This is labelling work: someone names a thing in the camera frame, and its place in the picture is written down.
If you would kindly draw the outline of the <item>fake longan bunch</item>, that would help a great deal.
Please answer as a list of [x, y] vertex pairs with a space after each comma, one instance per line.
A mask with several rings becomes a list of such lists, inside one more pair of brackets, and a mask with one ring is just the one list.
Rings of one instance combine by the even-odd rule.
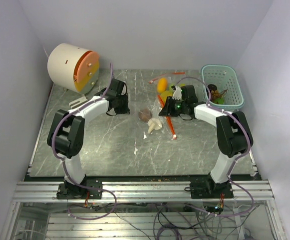
[[227, 91], [228, 91], [227, 89], [223, 90], [221, 92], [219, 92], [218, 90], [212, 90], [211, 91], [211, 101], [215, 101], [216, 99], [223, 98], [226, 95]]

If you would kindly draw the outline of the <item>fake dark purple fruit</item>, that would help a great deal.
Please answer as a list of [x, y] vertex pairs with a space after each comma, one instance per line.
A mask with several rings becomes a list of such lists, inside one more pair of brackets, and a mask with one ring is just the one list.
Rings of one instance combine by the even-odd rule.
[[214, 84], [209, 84], [207, 86], [207, 89], [208, 89], [207, 91], [209, 91], [212, 94], [215, 93], [218, 90], [217, 86], [214, 85]]

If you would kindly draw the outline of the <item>fake brown mushroom cap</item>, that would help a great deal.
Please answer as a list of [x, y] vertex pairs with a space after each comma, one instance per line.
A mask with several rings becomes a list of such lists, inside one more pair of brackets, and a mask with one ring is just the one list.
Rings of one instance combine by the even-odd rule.
[[141, 109], [138, 112], [138, 118], [144, 123], [147, 123], [152, 118], [152, 113], [148, 108]]

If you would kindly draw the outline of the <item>fake mushroom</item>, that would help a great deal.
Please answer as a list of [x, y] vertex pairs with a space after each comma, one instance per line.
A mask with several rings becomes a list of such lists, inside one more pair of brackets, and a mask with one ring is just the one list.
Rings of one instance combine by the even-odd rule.
[[150, 134], [153, 130], [159, 130], [162, 128], [162, 123], [158, 118], [151, 118], [147, 122], [148, 125], [148, 134]]

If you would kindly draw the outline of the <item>clear zip bag red seal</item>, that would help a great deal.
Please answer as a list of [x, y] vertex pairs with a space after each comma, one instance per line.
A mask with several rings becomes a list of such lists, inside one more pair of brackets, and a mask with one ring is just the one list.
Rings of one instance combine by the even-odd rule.
[[176, 140], [177, 139], [177, 135], [176, 135], [176, 132], [174, 130], [174, 127], [173, 127], [173, 124], [172, 124], [172, 121], [170, 119], [170, 117], [168, 116], [161, 116], [160, 115], [160, 112], [161, 110], [163, 109], [164, 107], [164, 104], [162, 102], [162, 100], [160, 99], [159, 95], [157, 95], [157, 99], [155, 100], [154, 104], [153, 105], [150, 105], [150, 106], [147, 106], [147, 107], [141, 107], [141, 109], [149, 109], [152, 113], [152, 118], [157, 118], [161, 121], [162, 123], [162, 128], [159, 129], [159, 130], [153, 130], [150, 134], [148, 134], [148, 125], [147, 125], [147, 122], [141, 122], [144, 123], [146, 126], [147, 126], [147, 130], [144, 132], [144, 138], [146, 138], [147, 136], [153, 134], [154, 132], [157, 132], [157, 131], [160, 131], [160, 130], [163, 130], [164, 127], [167, 127], [167, 129], [170, 131], [170, 134], [172, 135], [172, 140]]

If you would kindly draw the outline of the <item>teal plastic basket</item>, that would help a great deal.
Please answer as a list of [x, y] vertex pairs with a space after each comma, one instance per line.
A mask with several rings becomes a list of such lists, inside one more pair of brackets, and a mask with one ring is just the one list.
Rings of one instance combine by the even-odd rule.
[[216, 87], [219, 97], [210, 104], [226, 111], [237, 111], [244, 105], [244, 97], [235, 70], [227, 65], [208, 64], [201, 68], [201, 80]]

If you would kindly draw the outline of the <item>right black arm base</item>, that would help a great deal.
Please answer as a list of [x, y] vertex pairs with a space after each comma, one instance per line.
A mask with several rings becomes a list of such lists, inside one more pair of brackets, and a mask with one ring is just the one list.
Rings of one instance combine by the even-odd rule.
[[192, 199], [232, 199], [234, 197], [232, 185], [229, 181], [225, 183], [214, 183], [212, 180], [190, 182], [184, 188], [189, 192]]

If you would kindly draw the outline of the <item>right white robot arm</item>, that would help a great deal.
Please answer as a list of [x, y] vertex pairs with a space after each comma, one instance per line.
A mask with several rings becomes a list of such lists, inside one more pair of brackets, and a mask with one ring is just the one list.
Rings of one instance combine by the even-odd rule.
[[211, 182], [205, 185], [205, 192], [216, 198], [223, 191], [221, 184], [227, 182], [238, 159], [249, 153], [253, 144], [251, 131], [242, 111], [227, 112], [204, 102], [198, 102], [192, 85], [172, 86], [172, 96], [166, 97], [159, 112], [162, 117], [181, 117], [184, 120], [197, 119], [216, 128], [219, 157], [210, 172]]

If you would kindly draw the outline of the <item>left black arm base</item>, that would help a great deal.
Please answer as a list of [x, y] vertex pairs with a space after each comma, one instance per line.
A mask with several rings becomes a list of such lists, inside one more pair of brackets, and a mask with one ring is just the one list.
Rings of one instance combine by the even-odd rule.
[[77, 199], [89, 199], [99, 200], [102, 197], [102, 183], [98, 180], [83, 180], [81, 183], [84, 186], [87, 186], [88, 189], [79, 187], [77, 185], [63, 181], [59, 184], [58, 190], [56, 193], [56, 198], [58, 200], [77, 200]]

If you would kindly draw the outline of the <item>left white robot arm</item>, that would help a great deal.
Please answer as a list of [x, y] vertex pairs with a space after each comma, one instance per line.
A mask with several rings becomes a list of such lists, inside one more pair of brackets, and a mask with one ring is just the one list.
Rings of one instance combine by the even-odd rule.
[[130, 114], [127, 84], [115, 78], [84, 105], [70, 111], [60, 109], [54, 115], [47, 144], [61, 161], [65, 188], [76, 199], [84, 197], [87, 192], [86, 174], [80, 161], [85, 124], [99, 115], [108, 114], [110, 110], [114, 110], [116, 115]]

